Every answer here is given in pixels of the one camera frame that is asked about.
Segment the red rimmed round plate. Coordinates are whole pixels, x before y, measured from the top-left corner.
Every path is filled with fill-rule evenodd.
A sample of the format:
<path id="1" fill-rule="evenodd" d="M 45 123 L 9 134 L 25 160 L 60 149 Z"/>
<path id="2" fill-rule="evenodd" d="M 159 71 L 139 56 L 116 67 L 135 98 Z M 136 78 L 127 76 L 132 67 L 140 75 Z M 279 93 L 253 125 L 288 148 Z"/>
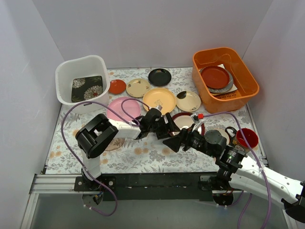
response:
<path id="1" fill-rule="evenodd" d="M 181 112 L 177 113 L 174 116 L 172 116 L 172 119 L 174 123 L 180 128 L 189 128 L 193 123 L 193 119 L 191 118 L 192 113 L 188 112 Z M 205 127 L 204 124 L 202 123 L 201 127 L 197 129 L 197 131 L 201 134 L 204 135 L 205 133 Z M 171 136 L 179 134 L 179 132 L 171 132 Z"/>

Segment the large yellow round plate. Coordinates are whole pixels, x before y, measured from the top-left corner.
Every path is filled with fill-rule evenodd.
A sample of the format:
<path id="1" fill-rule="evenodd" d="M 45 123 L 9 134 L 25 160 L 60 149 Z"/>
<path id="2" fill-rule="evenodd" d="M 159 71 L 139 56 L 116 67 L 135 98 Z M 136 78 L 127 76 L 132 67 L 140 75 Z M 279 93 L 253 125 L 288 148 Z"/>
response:
<path id="1" fill-rule="evenodd" d="M 172 112 L 176 107 L 175 95 L 165 88 L 154 88 L 149 90 L 144 95 L 142 102 L 153 108 L 161 106 L 163 115 Z"/>

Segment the black square floral plate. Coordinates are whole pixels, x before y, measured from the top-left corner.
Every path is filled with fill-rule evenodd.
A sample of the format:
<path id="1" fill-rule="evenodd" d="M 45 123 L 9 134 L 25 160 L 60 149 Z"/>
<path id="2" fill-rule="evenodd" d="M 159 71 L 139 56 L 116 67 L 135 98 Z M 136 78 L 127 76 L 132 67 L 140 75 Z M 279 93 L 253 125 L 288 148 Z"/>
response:
<path id="1" fill-rule="evenodd" d="M 71 101 L 73 103 L 95 98 L 103 93 L 101 76 L 76 78 L 72 81 Z"/>

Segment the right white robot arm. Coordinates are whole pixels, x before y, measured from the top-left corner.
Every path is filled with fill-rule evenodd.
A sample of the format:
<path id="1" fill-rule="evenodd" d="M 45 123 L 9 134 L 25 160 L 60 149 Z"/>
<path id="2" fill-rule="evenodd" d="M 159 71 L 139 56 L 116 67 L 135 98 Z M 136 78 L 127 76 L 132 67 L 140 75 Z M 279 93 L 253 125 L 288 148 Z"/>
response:
<path id="1" fill-rule="evenodd" d="M 193 148 L 215 158 L 219 167 L 215 182 L 220 189 L 232 187 L 271 199 L 284 208 L 288 216 L 302 223 L 305 221 L 304 182 L 260 166 L 244 152 L 227 145 L 226 138 L 219 131 L 210 130 L 200 135 L 184 128 L 178 135 L 164 140 L 163 144 L 174 152 L 183 146 L 184 151 Z"/>

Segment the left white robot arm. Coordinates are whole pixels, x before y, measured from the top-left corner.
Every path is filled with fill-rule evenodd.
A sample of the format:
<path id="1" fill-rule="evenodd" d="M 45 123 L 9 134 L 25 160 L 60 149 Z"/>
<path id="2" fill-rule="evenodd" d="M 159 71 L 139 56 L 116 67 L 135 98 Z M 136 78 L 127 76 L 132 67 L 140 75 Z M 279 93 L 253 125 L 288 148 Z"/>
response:
<path id="1" fill-rule="evenodd" d="M 131 123 L 115 121 L 98 114 L 76 134 L 82 152 L 83 184 L 92 191 L 101 187 L 100 156 L 114 139 L 139 140 L 149 133 L 155 133 L 158 139 L 165 139 L 171 137 L 172 132 L 179 131 L 180 128 L 171 115 L 163 115 L 157 108 L 151 108 L 146 115 L 136 117 Z"/>

